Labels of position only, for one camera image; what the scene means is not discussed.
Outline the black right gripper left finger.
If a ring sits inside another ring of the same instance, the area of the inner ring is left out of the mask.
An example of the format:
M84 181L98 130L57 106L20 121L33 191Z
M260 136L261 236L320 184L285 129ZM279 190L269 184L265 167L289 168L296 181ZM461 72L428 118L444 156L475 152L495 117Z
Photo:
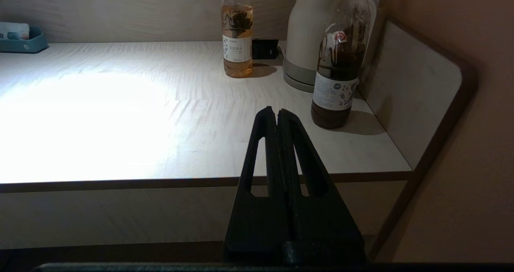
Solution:
M251 193L259 141L265 140L267 196ZM288 205L281 170L277 120L270 106L253 122L229 225L223 259L243 264L281 262L282 246L290 239Z

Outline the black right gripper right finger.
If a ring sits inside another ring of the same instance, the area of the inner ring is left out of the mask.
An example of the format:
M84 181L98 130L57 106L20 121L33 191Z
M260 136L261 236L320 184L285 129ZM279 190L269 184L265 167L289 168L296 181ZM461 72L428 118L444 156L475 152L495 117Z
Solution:
M278 114L281 167L290 224L288 264L365 264L365 243L301 120Z

